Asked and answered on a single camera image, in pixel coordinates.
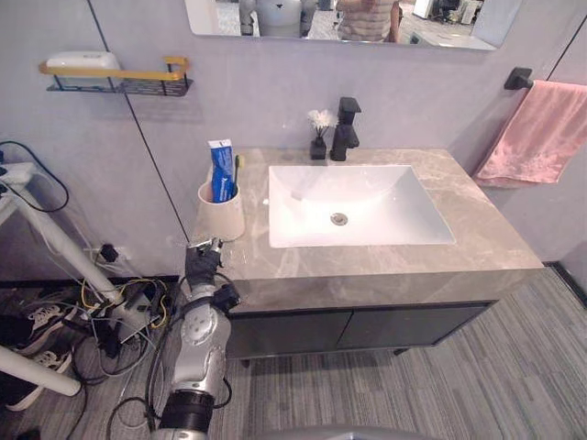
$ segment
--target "toothbrush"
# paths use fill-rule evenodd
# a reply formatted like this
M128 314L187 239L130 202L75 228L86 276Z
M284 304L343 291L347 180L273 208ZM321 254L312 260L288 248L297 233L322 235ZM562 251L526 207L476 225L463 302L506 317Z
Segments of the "toothbrush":
M232 196L235 197L237 195L237 191L238 191L238 187L237 187L237 182L238 182L238 168L240 168L240 156L237 155L235 157L235 181L233 184L233 189L232 189Z

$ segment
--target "sink drain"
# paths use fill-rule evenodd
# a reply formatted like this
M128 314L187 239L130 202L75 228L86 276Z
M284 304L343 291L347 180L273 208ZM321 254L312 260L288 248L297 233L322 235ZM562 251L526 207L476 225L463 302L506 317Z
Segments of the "sink drain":
M336 226L344 226L346 223L349 222L349 218L346 217L342 213L333 213L330 216L330 221L334 223Z

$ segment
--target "black faucet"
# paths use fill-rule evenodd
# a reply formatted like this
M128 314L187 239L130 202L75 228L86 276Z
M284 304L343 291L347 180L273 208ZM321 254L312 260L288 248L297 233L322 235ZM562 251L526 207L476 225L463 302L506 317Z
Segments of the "black faucet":
M355 114L360 113L359 103L355 98L342 97L338 103L338 125L334 131L330 158L336 161L347 159L347 149L359 146L359 138L352 123Z

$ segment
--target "wall shelf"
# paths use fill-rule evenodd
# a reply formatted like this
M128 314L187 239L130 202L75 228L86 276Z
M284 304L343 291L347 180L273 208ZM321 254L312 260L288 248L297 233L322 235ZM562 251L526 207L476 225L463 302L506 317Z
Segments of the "wall shelf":
M99 94L144 94L151 96L184 96L192 85L187 78L189 61L185 57L165 57L167 71L124 71L116 69L86 69L49 67L46 61L39 72L53 75L49 92L91 92ZM71 79L106 79L104 85L70 84Z

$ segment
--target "pink towel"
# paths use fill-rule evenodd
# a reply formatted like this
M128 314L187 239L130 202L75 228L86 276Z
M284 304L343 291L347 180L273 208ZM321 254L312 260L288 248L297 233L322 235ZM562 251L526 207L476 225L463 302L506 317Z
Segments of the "pink towel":
M587 86L534 81L474 179L520 188L556 183L587 140Z

